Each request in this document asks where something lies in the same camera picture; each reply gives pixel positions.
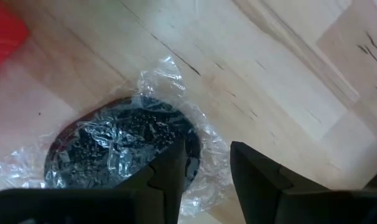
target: wood grain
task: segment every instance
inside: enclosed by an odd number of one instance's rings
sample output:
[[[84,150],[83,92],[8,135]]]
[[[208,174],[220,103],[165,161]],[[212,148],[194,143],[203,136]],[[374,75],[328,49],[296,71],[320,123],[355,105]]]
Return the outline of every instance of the wood grain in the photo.
[[[377,173],[377,0],[8,2],[32,36],[0,68],[0,157],[171,55],[228,143],[330,188]],[[191,222],[244,223],[234,194]]]

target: black plastic part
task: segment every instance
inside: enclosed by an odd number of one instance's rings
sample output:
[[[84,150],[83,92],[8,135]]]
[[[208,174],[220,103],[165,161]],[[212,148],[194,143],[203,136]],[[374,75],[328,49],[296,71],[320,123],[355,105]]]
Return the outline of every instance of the black plastic part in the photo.
[[[0,192],[0,223],[175,224],[184,191],[185,161],[185,142],[178,140],[115,189],[4,190]]]
[[[112,120],[111,131],[116,128],[132,136],[140,136],[118,145],[119,148],[134,150],[129,156],[134,158],[131,167],[136,170],[150,162],[148,158],[137,156],[141,155],[141,149],[153,148],[152,153],[157,156],[159,151],[162,152],[177,139],[183,139],[187,154],[185,189],[189,187],[200,165],[201,145],[196,129],[182,112],[170,104],[145,96],[113,101],[67,126],[51,145],[45,160],[47,187],[60,188],[59,177],[65,183],[61,188],[65,189],[110,189],[126,181],[126,175],[120,176],[117,169],[109,169],[109,148],[98,144],[84,129],[78,129],[81,122],[91,121],[91,125],[96,126],[93,120],[104,114]],[[106,139],[109,135],[104,133],[101,137]]]
[[[231,171],[247,224],[377,223],[377,190],[330,191],[241,142]]]

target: black disc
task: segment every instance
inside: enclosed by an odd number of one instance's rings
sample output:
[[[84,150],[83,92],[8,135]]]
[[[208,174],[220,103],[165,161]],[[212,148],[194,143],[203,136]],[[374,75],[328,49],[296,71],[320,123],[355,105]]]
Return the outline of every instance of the black disc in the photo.
[[[65,128],[45,162],[50,188],[113,188],[185,139],[187,188],[200,165],[193,124],[170,104],[143,96],[109,103]]]

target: plastic wrap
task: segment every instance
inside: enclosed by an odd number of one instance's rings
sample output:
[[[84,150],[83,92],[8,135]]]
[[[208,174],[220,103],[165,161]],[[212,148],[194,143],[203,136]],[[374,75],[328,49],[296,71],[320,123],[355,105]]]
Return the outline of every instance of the plastic wrap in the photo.
[[[0,180],[8,187],[112,188],[177,138],[185,138],[191,149],[180,214],[192,216],[225,195],[231,184],[230,150],[188,100],[182,76],[167,57],[141,72],[131,97],[87,114],[56,139],[44,134],[4,158]]]

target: red object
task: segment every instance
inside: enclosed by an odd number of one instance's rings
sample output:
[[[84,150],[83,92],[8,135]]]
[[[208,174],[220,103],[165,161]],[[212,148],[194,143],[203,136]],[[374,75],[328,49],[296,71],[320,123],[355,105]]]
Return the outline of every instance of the red object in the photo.
[[[0,1],[0,64],[28,37],[24,22]]]

